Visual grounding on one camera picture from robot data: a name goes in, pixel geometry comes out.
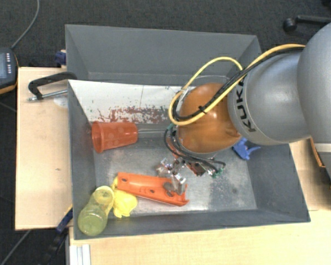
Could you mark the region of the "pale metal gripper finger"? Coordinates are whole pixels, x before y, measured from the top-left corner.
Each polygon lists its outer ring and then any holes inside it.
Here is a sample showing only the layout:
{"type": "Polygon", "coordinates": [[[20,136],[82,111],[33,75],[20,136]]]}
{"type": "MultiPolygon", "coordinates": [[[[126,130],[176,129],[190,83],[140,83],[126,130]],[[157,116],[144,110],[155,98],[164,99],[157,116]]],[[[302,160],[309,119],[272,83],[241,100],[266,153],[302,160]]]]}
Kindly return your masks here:
{"type": "Polygon", "coordinates": [[[186,178],[180,173],[173,173],[169,176],[169,181],[163,183],[163,188],[169,192],[182,195],[186,190],[186,178]]]}
{"type": "Polygon", "coordinates": [[[175,160],[164,158],[156,167],[158,176],[172,176],[174,171],[175,160]]]}

